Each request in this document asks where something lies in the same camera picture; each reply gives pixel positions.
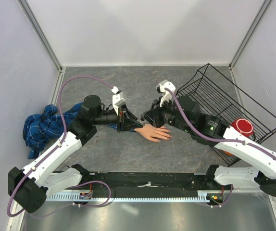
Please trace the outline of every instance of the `white wall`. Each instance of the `white wall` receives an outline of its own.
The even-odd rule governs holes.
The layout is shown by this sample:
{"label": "white wall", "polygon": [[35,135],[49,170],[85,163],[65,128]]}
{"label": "white wall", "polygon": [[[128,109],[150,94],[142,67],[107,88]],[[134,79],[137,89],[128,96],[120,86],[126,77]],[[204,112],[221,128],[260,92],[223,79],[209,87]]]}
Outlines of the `white wall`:
{"label": "white wall", "polygon": [[228,64],[263,0],[28,0],[62,65]]}
{"label": "white wall", "polygon": [[24,121],[50,102],[57,75],[18,2],[0,0],[0,231],[8,222],[8,172],[29,162]]}
{"label": "white wall", "polygon": [[[237,62],[234,74],[240,87],[276,115],[276,0]],[[248,102],[245,104],[260,118],[267,120],[256,107]],[[276,151],[276,134],[264,145]]]}

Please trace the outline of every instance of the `mannequin hand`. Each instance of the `mannequin hand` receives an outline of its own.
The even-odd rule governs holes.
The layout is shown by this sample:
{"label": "mannequin hand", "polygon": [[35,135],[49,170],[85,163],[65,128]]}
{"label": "mannequin hand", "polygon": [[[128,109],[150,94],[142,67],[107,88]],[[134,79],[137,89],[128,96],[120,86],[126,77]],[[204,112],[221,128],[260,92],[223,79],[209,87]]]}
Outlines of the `mannequin hand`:
{"label": "mannequin hand", "polygon": [[155,128],[151,124],[146,124],[143,128],[136,128],[134,131],[139,132],[144,138],[153,142],[159,142],[159,139],[168,140],[171,137],[167,134],[170,131],[165,127]]}

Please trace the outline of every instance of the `finger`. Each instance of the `finger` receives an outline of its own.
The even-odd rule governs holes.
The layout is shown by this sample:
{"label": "finger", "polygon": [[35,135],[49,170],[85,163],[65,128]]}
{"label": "finger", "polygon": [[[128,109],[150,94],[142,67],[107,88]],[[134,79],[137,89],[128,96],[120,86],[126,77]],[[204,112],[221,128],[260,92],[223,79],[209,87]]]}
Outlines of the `finger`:
{"label": "finger", "polygon": [[153,142],[159,142],[158,139],[155,139],[155,138],[153,138],[153,137],[148,137],[147,139],[150,140],[150,141],[153,141]]}
{"label": "finger", "polygon": [[169,139],[168,137],[163,136],[161,134],[154,134],[154,135],[152,135],[152,137],[160,138],[160,139],[163,139],[163,140],[168,140]]}
{"label": "finger", "polygon": [[157,131],[163,131],[163,132],[171,132],[170,130],[168,130],[168,129],[163,129],[163,128],[157,128],[156,130],[157,130]]}
{"label": "finger", "polygon": [[157,131],[157,134],[170,138],[171,136],[165,132]]}

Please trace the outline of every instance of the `floor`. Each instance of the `floor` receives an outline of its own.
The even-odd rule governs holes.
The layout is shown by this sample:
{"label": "floor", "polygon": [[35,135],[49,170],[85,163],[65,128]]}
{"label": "floor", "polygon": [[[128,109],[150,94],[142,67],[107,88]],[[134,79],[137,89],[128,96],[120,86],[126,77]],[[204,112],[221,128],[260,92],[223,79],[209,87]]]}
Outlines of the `floor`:
{"label": "floor", "polygon": [[[155,86],[162,80],[171,81],[178,89],[188,82],[199,67],[68,67],[64,80],[79,75],[99,77],[117,86],[127,94],[126,104],[138,117],[148,110],[154,99],[159,98]],[[218,67],[230,76],[228,67]],[[217,72],[210,73],[225,83]],[[225,89],[236,98],[234,89]],[[89,79],[77,79],[68,83],[62,91],[62,108],[70,109],[90,95],[100,96],[102,103],[109,105],[112,93],[105,85]],[[73,153],[59,167],[81,164],[90,171],[147,171],[147,172],[206,172],[209,165],[227,164],[208,146],[196,143],[191,137],[175,128],[172,139],[154,143],[133,132],[117,133],[112,128],[100,126],[97,134],[80,150]],[[236,167],[246,166],[239,162]]]}
{"label": "floor", "polygon": [[[44,216],[68,203],[46,202],[34,215]],[[213,209],[198,203],[116,202],[100,208],[69,206],[45,219],[25,215],[21,231],[38,230],[276,231],[276,220],[268,196],[234,193],[222,208]]]}

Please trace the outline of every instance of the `metal rack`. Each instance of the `metal rack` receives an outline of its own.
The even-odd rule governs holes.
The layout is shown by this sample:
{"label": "metal rack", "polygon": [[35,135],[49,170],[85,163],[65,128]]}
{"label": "metal rack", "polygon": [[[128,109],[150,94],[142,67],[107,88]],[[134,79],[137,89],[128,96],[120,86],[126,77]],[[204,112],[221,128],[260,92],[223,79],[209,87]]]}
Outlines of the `metal rack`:
{"label": "metal rack", "polygon": [[[200,104],[203,113],[219,116],[230,124],[238,118],[249,120],[254,127],[254,134],[250,138],[259,144],[276,133],[276,116],[211,64],[199,68],[194,77],[177,90],[176,95],[177,97],[190,96],[192,100]],[[251,108],[254,107],[255,111],[259,111],[263,118],[258,119],[245,109],[239,103],[240,98]],[[228,166],[239,161],[236,156],[227,155],[216,148],[213,149]]]}

